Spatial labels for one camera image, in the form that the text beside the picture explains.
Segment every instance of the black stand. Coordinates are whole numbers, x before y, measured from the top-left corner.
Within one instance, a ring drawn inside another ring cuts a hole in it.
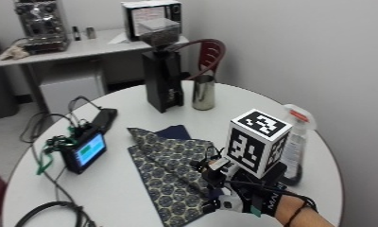
[[[184,105],[180,84],[180,54],[169,51],[149,51],[143,54],[148,100],[161,113]]]

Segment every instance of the white table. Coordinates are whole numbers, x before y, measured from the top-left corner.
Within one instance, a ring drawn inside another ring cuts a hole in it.
[[[127,52],[133,50],[145,50],[151,49],[151,46],[143,42],[129,42],[125,40],[119,44],[111,44],[110,42],[114,40],[116,36],[125,33],[124,29],[112,29],[96,31],[96,39],[88,40],[83,35],[83,39],[80,41],[71,40],[71,43],[67,47],[66,51],[32,55],[20,60],[5,60],[2,61],[6,52],[0,55],[0,67],[10,65],[20,65],[22,70],[26,74],[26,80],[28,81],[30,88],[32,91],[34,99],[42,109],[44,109],[44,101],[42,97],[42,93],[39,91],[39,76],[36,75],[35,68],[32,64],[40,63],[44,61],[60,61],[70,60],[83,57],[100,56],[106,54]],[[188,43],[188,39],[184,36],[180,36],[179,44]]]
[[[99,226],[163,226],[141,182],[136,166],[128,153],[135,145],[127,127],[148,131],[160,131],[172,125],[183,124],[192,138],[209,140],[217,148],[225,146],[229,121],[250,109],[258,109],[284,119],[286,112],[276,101],[265,96],[233,86],[217,84],[216,108],[197,111],[192,108],[193,82],[185,81],[185,105],[160,113],[147,101],[145,86],[137,86],[103,96],[95,103],[116,108],[119,116],[112,129],[106,135],[107,153],[94,163],[83,175],[66,171],[59,183],[71,193],[76,203],[94,218]],[[78,117],[87,120],[96,115],[96,109],[88,104],[76,110]],[[42,148],[46,139],[67,134],[67,121],[60,120],[36,141]],[[50,174],[55,177],[64,164],[56,155]],[[339,169],[329,147],[319,135],[309,134],[305,154],[304,177],[294,192],[312,197],[319,213],[334,225],[342,218],[342,179]],[[3,226],[13,227],[19,219],[44,202],[55,200],[55,187],[43,176],[36,176],[36,163],[32,152],[27,150],[13,173],[3,207]],[[43,212],[28,226],[74,226],[75,215],[67,209]],[[250,214],[217,211],[188,226],[280,226],[278,221],[268,216],[257,218]]]

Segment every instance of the black device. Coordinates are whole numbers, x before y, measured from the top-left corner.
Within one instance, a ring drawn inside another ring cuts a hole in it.
[[[91,126],[78,138],[75,145],[63,146],[59,151],[67,169],[82,174],[107,151],[107,144],[99,127]]]
[[[111,108],[103,108],[94,118],[91,125],[99,127],[99,131],[106,134],[110,130],[114,120],[118,115],[118,110]]]
[[[168,50],[143,54],[148,100],[165,113],[167,109],[184,105],[180,79],[180,54]]]

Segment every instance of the small screen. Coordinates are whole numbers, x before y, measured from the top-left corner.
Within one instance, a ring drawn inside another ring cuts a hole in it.
[[[98,133],[88,143],[76,151],[76,158],[80,166],[84,166],[90,162],[90,160],[104,149],[104,147],[106,143],[103,135]]]

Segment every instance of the metal cup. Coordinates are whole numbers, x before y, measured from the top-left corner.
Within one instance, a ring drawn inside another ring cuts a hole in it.
[[[192,107],[200,111],[215,107],[215,77],[201,75],[195,77]]]

